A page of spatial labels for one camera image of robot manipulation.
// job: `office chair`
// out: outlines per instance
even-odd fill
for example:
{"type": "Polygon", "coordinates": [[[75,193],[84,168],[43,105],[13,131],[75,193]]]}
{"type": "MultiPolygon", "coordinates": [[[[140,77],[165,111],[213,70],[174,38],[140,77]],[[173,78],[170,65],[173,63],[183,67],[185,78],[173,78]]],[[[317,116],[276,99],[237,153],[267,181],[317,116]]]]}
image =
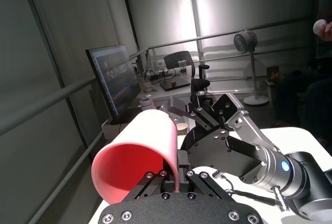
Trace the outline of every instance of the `office chair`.
{"type": "Polygon", "coordinates": [[[189,109],[191,108],[195,108],[197,106],[199,106],[200,104],[202,104],[202,99],[200,99],[199,97],[196,97],[196,93],[198,93],[199,91],[203,91],[205,88],[207,88],[210,85],[210,82],[206,79],[203,79],[203,70],[204,69],[209,69],[210,66],[205,65],[205,64],[201,64],[198,65],[199,68],[199,79],[194,79],[195,76],[195,65],[192,61],[191,55],[189,53],[189,51],[179,51],[179,52],[175,52],[169,55],[166,55],[164,57],[164,61],[165,61],[165,65],[167,69],[171,69],[171,68],[176,68],[179,67],[178,63],[179,61],[187,61],[187,64],[191,65],[191,88],[190,88],[190,101],[191,104],[189,104],[189,109]]]}
{"type": "Polygon", "coordinates": [[[195,65],[192,61],[189,51],[179,51],[172,54],[168,54],[164,57],[165,65],[167,69],[179,67],[179,61],[187,61],[187,65],[191,65],[191,76],[195,76],[195,65]]]}

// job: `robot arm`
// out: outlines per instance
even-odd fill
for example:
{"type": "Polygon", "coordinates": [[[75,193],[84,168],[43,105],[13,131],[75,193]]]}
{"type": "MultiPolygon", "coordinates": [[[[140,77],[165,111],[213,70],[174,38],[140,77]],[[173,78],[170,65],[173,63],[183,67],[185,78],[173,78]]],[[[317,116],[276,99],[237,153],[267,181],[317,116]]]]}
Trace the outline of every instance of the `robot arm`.
{"type": "MultiPolygon", "coordinates": [[[[315,221],[332,219],[331,174],[320,169],[307,152],[283,155],[249,118],[241,103],[224,94],[212,106],[193,104],[190,111],[171,99],[169,111],[195,120],[178,151],[179,193],[167,163],[159,174],[146,172],[127,197],[100,215],[109,223],[262,223],[252,207],[235,202],[239,194],[281,211],[288,206],[299,216],[315,221]],[[242,140],[229,136],[228,127],[242,140]],[[238,176],[245,184],[274,192],[276,199],[222,189],[206,172],[189,167],[210,166],[238,176]]],[[[214,177],[222,176],[217,171],[214,177]]]]}
{"type": "Polygon", "coordinates": [[[274,192],[282,211],[288,210],[289,203],[303,218],[332,219],[331,182],[309,153],[283,155],[232,94],[222,95],[211,109],[196,107],[188,115],[200,118],[181,147],[188,152],[192,166],[214,165],[238,176],[245,184],[274,192]],[[214,121],[206,115],[214,116],[214,121]],[[233,128],[242,140],[229,136],[224,124],[233,128]]]}

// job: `monitor stand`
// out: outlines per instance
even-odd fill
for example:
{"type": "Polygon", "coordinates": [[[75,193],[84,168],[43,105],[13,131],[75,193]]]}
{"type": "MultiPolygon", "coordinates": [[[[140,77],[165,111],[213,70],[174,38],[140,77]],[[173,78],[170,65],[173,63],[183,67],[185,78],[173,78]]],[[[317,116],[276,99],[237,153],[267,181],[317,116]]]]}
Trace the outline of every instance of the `monitor stand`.
{"type": "Polygon", "coordinates": [[[109,124],[128,124],[141,112],[142,109],[140,107],[128,108],[119,120],[113,119],[109,124]]]}

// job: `computer screen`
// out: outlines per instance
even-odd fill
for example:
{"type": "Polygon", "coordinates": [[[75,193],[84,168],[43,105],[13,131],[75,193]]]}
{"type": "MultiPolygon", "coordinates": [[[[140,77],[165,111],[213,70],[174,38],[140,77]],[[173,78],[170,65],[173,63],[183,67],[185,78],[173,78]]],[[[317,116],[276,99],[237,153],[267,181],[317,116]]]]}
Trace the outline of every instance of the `computer screen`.
{"type": "Polygon", "coordinates": [[[118,120],[140,92],[124,45],[86,50],[113,119],[118,120]]]}

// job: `desk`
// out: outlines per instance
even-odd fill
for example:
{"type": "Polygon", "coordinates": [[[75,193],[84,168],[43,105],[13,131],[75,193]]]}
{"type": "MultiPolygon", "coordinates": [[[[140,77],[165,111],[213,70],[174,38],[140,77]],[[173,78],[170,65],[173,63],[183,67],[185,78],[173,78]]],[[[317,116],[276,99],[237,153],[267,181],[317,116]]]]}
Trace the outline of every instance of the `desk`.
{"type": "MultiPolygon", "coordinates": [[[[292,151],[307,151],[311,153],[318,165],[323,171],[332,168],[332,157],[325,151],[325,149],[317,142],[317,140],[306,130],[300,128],[275,128],[275,129],[262,129],[263,134],[269,138],[274,144],[276,144],[282,153],[289,153],[292,151]]],[[[236,132],[230,132],[230,135],[236,138],[240,138],[236,132]]],[[[178,137],[178,148],[181,147],[184,136],[178,137]]],[[[194,169],[196,173],[205,171],[209,173],[210,176],[216,171],[214,168],[210,167],[197,167],[194,169]]],[[[237,177],[225,173],[225,176],[233,183],[234,188],[242,191],[252,192],[257,195],[267,196],[273,198],[273,193],[266,192],[265,190],[250,186],[241,182],[237,177]]],[[[224,189],[229,188],[229,184],[223,179],[215,180],[224,189]]],[[[259,212],[265,223],[268,224],[331,224],[332,221],[326,222],[315,222],[306,221],[299,216],[296,216],[293,212],[283,212],[281,213],[277,207],[272,207],[265,205],[263,203],[256,202],[254,200],[240,197],[238,195],[232,196],[237,202],[247,204],[253,207],[259,212]]],[[[108,204],[103,201],[98,207],[97,211],[94,213],[89,224],[97,224],[100,213],[107,207],[108,204]]]]}
{"type": "MultiPolygon", "coordinates": [[[[181,75],[181,74],[177,74],[174,77],[174,79],[179,78],[179,77],[181,77],[189,82],[191,81],[191,76],[181,75]]],[[[190,86],[174,89],[174,90],[167,91],[167,92],[165,90],[163,90],[163,88],[160,86],[159,83],[152,85],[152,87],[154,88],[155,92],[148,92],[148,93],[140,92],[136,98],[142,99],[145,97],[145,95],[151,94],[154,102],[157,103],[157,105],[161,105],[161,102],[166,101],[171,96],[176,97],[176,98],[183,98],[182,100],[184,100],[184,102],[186,104],[189,102],[190,86]]]]}

